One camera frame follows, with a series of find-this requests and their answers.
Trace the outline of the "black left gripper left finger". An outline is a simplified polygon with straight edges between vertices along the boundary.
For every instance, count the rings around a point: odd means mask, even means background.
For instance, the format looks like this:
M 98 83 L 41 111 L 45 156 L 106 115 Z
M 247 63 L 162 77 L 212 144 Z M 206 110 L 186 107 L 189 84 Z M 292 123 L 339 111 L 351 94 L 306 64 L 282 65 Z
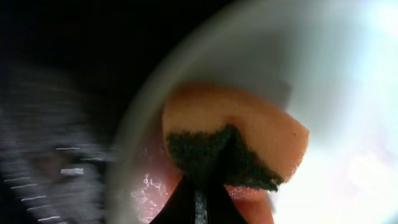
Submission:
M 183 176 L 163 209 L 150 224 L 194 224 L 195 188 Z

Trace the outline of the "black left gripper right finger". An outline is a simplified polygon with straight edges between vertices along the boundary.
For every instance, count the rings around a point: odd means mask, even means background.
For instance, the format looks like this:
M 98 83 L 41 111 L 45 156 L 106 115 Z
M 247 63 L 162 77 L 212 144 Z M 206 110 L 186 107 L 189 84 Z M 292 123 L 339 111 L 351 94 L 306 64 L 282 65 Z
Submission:
M 206 191 L 208 224 L 248 224 L 223 184 L 213 182 Z

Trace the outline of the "green and orange sponge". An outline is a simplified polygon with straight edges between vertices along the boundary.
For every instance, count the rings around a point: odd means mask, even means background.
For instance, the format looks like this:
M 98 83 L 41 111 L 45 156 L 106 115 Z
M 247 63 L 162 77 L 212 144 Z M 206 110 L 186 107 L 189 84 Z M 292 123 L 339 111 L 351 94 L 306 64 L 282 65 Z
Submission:
M 300 165 L 309 130 L 276 105 L 231 86 L 186 83 L 164 102 L 173 163 L 196 186 L 276 191 Z

